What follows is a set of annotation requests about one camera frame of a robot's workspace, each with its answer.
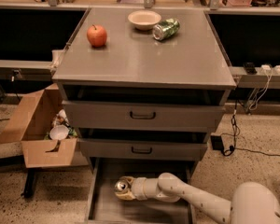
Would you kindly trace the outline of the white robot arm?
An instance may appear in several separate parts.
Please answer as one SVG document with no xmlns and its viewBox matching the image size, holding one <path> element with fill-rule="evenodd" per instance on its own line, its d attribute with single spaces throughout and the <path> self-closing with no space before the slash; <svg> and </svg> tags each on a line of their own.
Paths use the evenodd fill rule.
<svg viewBox="0 0 280 224">
<path fill-rule="evenodd" d="M 124 201 L 156 199 L 174 203 L 183 199 L 217 224 L 280 224 L 280 204 L 274 194 L 255 182 L 241 184 L 230 201 L 197 189 L 171 173 L 157 178 L 122 176 L 115 194 Z"/>
</svg>

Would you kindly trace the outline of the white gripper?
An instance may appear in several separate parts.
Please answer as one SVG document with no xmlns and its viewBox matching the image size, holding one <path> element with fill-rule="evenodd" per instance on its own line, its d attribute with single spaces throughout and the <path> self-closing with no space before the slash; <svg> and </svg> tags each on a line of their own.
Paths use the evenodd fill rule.
<svg viewBox="0 0 280 224">
<path fill-rule="evenodd" d="M 157 178 L 138 177 L 134 179 L 132 176 L 122 176 L 119 182 L 121 185 L 132 185 L 132 192 L 116 193 L 116 196 L 123 201 L 156 199 L 160 192 Z"/>
</svg>

